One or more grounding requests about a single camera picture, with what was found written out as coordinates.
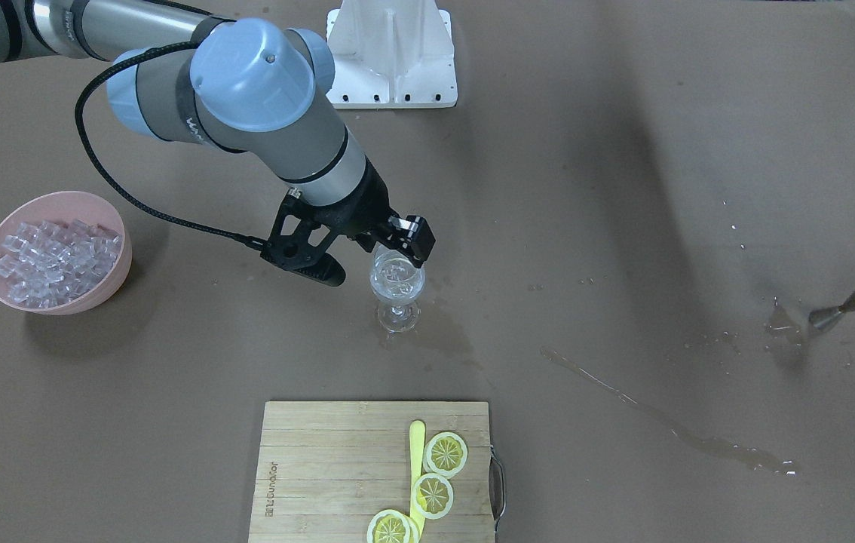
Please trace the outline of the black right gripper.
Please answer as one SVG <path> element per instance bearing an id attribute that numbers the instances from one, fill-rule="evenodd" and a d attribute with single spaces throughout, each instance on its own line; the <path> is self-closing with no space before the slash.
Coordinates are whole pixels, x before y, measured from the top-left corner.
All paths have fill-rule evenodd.
<path id="1" fill-rule="evenodd" d="M 437 242 L 423 216 L 397 216 L 390 206 L 386 183 L 369 159 L 360 182 L 348 196 L 331 205 L 310 207 L 315 220 L 342 236 L 355 238 L 365 252 L 394 250 L 417 269 L 424 267 Z"/>

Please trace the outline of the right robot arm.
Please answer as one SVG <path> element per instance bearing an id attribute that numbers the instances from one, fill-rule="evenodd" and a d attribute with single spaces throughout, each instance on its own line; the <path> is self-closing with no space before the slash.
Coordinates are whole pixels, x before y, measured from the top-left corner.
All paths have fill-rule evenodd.
<path id="1" fill-rule="evenodd" d="M 258 238 L 177 219 L 109 181 L 146 213 L 332 285 L 343 271 L 328 248 L 341 236 L 366 252 L 400 252 L 416 268 L 430 257 L 427 220 L 394 212 L 382 177 L 328 100 L 335 57 L 322 35 L 171 1 L 0 1 L 0 63 L 50 55 L 110 62 L 75 106 L 77 133 L 101 176 L 108 173 L 84 111 L 105 87 L 116 118 L 134 133 L 251 152 L 287 186 L 270 235 Z"/>

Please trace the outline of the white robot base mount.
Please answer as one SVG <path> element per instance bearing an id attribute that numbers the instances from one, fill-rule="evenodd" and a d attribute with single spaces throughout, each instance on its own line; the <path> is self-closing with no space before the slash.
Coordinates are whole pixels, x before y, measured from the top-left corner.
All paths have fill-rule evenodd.
<path id="1" fill-rule="evenodd" d="M 434 1 L 344 1 L 326 16 L 335 108 L 452 108 L 458 103 L 451 14 Z"/>

